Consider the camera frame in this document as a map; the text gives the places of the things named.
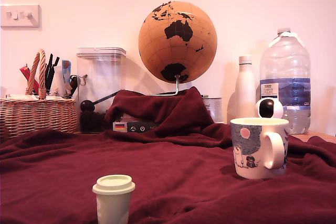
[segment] dark red blanket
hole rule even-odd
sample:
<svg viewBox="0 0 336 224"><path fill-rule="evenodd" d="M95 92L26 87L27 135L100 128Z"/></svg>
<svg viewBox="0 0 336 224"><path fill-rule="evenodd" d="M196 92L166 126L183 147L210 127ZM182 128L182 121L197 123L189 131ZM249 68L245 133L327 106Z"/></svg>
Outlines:
<svg viewBox="0 0 336 224"><path fill-rule="evenodd" d="M141 96L145 108L129 104L138 95L121 92L107 119L122 110L162 122L145 134L44 130L2 143L1 224L97 223L92 185L107 174L136 184L129 223L335 223L335 144L290 137L286 175L247 180L235 172L230 127L212 122L196 89Z"/></svg>

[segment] mug handle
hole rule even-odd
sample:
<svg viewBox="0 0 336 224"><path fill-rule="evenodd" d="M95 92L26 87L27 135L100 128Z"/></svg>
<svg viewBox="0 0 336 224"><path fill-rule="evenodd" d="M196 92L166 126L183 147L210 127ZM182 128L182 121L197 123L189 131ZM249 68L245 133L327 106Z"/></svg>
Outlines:
<svg viewBox="0 0 336 224"><path fill-rule="evenodd" d="M285 149L281 136L275 132L267 132L265 136L269 138L272 146L272 160L265 162L267 169L280 169L284 164Z"/></svg>

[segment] bottle label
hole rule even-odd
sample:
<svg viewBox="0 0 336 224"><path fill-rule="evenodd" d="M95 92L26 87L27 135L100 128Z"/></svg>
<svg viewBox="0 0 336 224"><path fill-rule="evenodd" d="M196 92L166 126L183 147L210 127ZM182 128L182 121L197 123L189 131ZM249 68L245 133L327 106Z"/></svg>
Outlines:
<svg viewBox="0 0 336 224"><path fill-rule="evenodd" d="M279 83L261 84L260 82L260 90L261 90L261 98L265 98L265 97L278 98Z"/></svg>
<svg viewBox="0 0 336 224"><path fill-rule="evenodd" d="M310 110L310 78L260 81L261 98L278 98L285 110Z"/></svg>

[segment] basket handle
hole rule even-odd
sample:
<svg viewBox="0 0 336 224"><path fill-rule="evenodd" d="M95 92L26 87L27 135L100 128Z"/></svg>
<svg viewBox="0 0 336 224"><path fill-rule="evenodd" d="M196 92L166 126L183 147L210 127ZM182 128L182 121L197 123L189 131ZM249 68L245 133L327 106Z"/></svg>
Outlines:
<svg viewBox="0 0 336 224"><path fill-rule="evenodd" d="M38 98L40 100L43 100L47 96L47 90L46 90L46 80L45 80L45 73L46 73L46 54L44 50L40 49L34 59L33 66L31 68L29 80L28 80L28 87L26 89L26 94L33 94L33 88L34 88L34 80L35 80L35 74L37 65L40 62L40 73L38 78Z"/></svg>

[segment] globe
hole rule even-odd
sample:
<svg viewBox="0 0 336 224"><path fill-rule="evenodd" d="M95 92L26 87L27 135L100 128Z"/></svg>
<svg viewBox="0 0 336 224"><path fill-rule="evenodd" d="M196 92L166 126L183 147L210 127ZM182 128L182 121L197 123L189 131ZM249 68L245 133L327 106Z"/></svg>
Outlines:
<svg viewBox="0 0 336 224"><path fill-rule="evenodd" d="M142 62L157 78L180 83L200 77L211 65L217 50L216 30L197 6L168 2L145 19L139 34Z"/></svg>

